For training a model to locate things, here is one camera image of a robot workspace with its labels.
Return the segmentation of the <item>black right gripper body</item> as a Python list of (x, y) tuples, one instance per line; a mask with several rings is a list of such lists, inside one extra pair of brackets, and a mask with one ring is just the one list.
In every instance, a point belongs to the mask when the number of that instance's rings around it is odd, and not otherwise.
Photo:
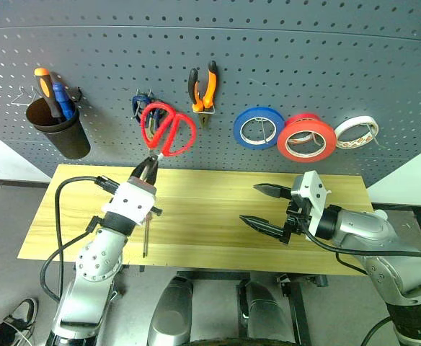
[(309, 199), (286, 195), (288, 207), (286, 209), (286, 220), (283, 226), (283, 243), (289, 244), (292, 234), (302, 235), (309, 227), (312, 204)]

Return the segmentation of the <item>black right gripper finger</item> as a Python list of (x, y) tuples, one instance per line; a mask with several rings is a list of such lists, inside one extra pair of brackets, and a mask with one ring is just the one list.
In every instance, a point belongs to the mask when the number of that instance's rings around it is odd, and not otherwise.
[(291, 200), (291, 189), (282, 185), (275, 185), (270, 183), (261, 183), (253, 186), (254, 189), (272, 198), (283, 198)]
[(279, 241), (286, 241), (284, 229), (271, 224), (268, 220), (256, 216), (240, 215), (239, 218), (252, 229), (278, 239)]

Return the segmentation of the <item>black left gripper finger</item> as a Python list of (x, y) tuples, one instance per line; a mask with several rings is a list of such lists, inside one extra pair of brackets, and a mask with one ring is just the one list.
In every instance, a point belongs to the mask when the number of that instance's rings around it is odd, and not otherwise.
[(130, 174), (131, 177), (137, 177), (139, 179), (147, 179), (149, 170), (150, 159), (144, 159)]
[(159, 163), (158, 163), (158, 159), (156, 157), (149, 157), (150, 159), (150, 163), (149, 163), (149, 170), (148, 170), (148, 174), (147, 174), (147, 182), (154, 186), (156, 183), (156, 177), (157, 177), (157, 172), (158, 172), (158, 167), (159, 167)]

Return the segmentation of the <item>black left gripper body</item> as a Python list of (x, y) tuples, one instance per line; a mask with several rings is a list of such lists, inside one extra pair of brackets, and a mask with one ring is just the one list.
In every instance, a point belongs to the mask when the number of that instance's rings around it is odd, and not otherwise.
[(147, 182), (145, 182), (145, 181), (143, 181), (143, 180), (141, 180), (137, 177), (129, 177), (128, 183), (130, 183), (131, 185), (133, 185), (135, 187), (138, 187), (142, 190), (155, 190), (156, 189), (153, 185), (151, 185), (151, 184), (149, 184), (149, 183), (147, 183)]

